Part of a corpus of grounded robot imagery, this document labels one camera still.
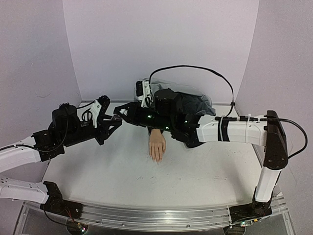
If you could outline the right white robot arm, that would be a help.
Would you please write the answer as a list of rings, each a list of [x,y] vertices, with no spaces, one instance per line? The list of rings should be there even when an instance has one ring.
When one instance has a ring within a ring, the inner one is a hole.
[[[182,111],[181,95],[165,89],[155,93],[153,108],[142,107],[134,101],[116,107],[114,114],[128,124],[170,132],[173,139],[185,144],[220,141],[265,147],[266,155],[254,194],[254,200],[259,203],[271,200],[280,172],[288,163],[286,135],[275,111],[269,111],[268,118],[187,114]]]

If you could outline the white nail polish cap brush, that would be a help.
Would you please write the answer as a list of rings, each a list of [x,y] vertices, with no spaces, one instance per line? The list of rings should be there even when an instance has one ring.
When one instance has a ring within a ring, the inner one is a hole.
[[[128,110],[127,109],[120,109],[120,114],[127,116]]]

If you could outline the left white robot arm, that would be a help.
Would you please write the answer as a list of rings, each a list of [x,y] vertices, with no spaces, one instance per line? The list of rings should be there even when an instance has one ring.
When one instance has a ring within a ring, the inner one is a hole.
[[[68,103],[60,105],[52,112],[52,122],[46,130],[1,147],[1,172],[30,163],[49,161],[63,155],[67,147],[91,139],[103,145],[105,140],[122,124],[118,116],[106,114],[107,108],[107,104],[97,101],[83,111]],[[56,214],[61,214],[66,210],[62,194],[53,182],[32,183],[1,176],[0,197],[46,203]]]

